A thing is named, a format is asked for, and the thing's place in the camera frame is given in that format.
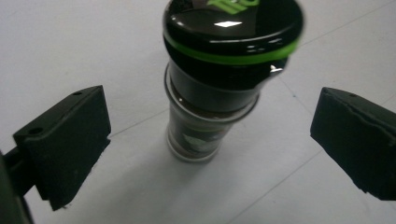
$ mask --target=black lid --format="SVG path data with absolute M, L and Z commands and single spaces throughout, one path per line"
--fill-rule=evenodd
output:
M 184 55 L 248 65 L 287 58 L 303 15 L 293 0 L 173 0 L 163 25 L 165 41 Z

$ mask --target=green ring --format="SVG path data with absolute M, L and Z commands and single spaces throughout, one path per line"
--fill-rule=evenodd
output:
M 298 39 L 296 39 L 281 49 L 276 49 L 274 51 L 270 51 L 267 53 L 245 55 L 245 56 L 228 56 L 228 55 L 211 54 L 211 53 L 201 52 L 196 49 L 191 49 L 189 47 L 177 43 L 176 40 L 174 40 L 166 32 L 163 33 L 163 36 L 174 49 L 177 49 L 181 53 L 184 53 L 192 58 L 205 61 L 208 63 L 220 63 L 226 65 L 248 65 L 248 64 L 265 63 L 274 60 L 284 59 L 287 58 L 291 53 L 293 53 L 298 45 Z

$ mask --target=black container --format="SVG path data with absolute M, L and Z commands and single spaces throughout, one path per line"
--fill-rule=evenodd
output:
M 293 0 L 171 1 L 163 15 L 171 57 L 168 96 L 176 92 L 189 114 L 242 118 L 240 111 L 250 111 L 246 107 L 255 105 L 265 81 L 283 70 L 302 29 L 302 11 Z M 199 158 L 200 151 L 194 153 Z

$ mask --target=white surface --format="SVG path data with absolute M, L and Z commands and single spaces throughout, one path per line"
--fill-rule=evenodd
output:
M 167 1 L 0 2 L 0 148 L 67 94 L 105 87 L 112 143 L 76 199 L 36 223 L 394 223 L 309 137 L 323 86 L 396 111 L 396 1 L 302 0 L 307 27 L 287 72 L 262 90 L 210 163 L 165 142 Z

